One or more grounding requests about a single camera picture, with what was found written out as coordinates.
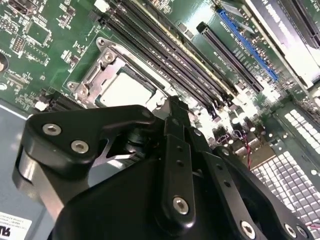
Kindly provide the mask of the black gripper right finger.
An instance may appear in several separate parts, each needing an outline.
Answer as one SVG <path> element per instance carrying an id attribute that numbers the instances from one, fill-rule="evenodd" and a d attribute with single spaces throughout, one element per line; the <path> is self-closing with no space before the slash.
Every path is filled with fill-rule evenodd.
<path id="1" fill-rule="evenodd" d="M 184 240 L 311 240 L 308 228 L 237 157 L 210 148 L 178 101 L 194 168 L 196 220 Z"/>

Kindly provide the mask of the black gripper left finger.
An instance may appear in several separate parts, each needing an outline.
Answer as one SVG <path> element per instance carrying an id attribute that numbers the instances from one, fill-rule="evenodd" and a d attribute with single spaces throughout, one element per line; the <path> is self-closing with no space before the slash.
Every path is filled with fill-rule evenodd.
<path id="1" fill-rule="evenodd" d="M 92 221 L 107 209 L 105 192 L 90 188 L 92 167 L 127 154 L 160 161 L 155 218 L 161 225 L 191 227 L 196 221 L 192 136 L 188 106 L 170 96 L 162 117 L 141 105 L 43 112 L 25 123 L 16 169 L 56 225 Z"/>

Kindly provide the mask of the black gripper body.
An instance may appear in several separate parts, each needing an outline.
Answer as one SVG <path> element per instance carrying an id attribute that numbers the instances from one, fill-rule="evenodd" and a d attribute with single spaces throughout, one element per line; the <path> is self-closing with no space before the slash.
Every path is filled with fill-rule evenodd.
<path id="1" fill-rule="evenodd" d="M 51 232 L 53 240 L 169 240 L 155 219 L 159 162 L 135 164 L 74 197 Z M 193 176 L 196 221 L 182 240 L 233 240 L 223 208 L 205 180 Z"/>

